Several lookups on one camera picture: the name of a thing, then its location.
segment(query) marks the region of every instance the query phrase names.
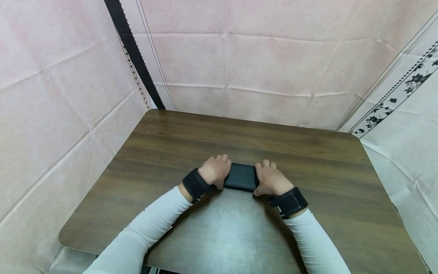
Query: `phone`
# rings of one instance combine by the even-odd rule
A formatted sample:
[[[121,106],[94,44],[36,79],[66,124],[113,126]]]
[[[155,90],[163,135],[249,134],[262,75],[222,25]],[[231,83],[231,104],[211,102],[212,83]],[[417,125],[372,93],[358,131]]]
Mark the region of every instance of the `phone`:
[[[246,164],[231,164],[231,170],[225,178],[224,187],[253,192],[258,187],[259,181],[254,166]]]

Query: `wrist strap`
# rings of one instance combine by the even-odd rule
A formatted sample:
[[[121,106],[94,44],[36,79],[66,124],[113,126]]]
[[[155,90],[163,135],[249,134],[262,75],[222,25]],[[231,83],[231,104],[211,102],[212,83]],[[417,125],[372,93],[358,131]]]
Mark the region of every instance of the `wrist strap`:
[[[197,168],[184,177],[183,185],[190,196],[193,197],[193,203],[199,201],[204,194],[210,192],[212,189],[212,186],[207,184],[204,178],[199,174]]]
[[[309,205],[297,187],[280,196],[274,195],[268,201],[272,207],[277,207],[282,219],[287,219],[288,216],[303,210]]]

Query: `black floral pattern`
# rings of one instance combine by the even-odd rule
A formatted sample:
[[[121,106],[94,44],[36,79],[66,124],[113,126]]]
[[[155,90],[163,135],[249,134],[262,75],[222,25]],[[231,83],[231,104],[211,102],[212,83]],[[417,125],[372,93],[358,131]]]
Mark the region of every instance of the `black floral pattern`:
[[[438,68],[438,41],[401,79],[348,131],[357,137],[367,134],[411,96]]]

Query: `white sleeve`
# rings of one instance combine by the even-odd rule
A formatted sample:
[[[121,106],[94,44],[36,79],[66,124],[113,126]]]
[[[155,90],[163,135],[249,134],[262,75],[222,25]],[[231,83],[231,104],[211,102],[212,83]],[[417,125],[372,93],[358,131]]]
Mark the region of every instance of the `white sleeve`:
[[[309,209],[284,222],[293,232],[309,274],[350,273],[341,254]]]
[[[139,274],[149,248],[192,204],[174,187],[145,208],[105,248],[84,274]]]

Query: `wooden table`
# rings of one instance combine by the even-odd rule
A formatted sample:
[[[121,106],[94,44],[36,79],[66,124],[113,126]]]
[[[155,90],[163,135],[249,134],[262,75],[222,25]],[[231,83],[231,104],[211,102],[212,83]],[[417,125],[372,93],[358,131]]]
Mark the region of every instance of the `wooden table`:
[[[99,254],[146,206],[210,156],[277,163],[352,273],[426,273],[361,143],[349,134],[151,110],[65,224],[62,245]],[[224,189],[185,212],[145,263],[180,273],[301,273],[266,197]]]

